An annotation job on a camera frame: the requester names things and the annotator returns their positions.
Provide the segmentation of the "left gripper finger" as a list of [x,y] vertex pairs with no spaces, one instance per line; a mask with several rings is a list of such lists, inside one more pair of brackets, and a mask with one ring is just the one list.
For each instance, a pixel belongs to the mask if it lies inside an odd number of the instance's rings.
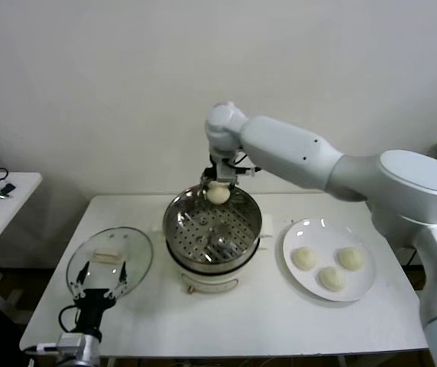
[[73,295],[73,298],[81,298],[83,295],[83,285],[88,275],[89,270],[89,261],[87,261],[81,270],[78,272],[75,281],[70,281],[70,291]]
[[104,293],[104,297],[108,299],[119,299],[128,291],[128,272],[126,269],[126,262],[124,261],[120,267],[118,277],[115,283],[108,288]]

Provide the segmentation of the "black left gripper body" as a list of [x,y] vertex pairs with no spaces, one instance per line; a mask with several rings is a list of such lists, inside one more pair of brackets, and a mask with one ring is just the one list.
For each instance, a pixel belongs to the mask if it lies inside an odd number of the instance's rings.
[[104,312],[116,305],[116,299],[109,289],[85,289],[75,305],[79,316],[74,331],[98,333]]

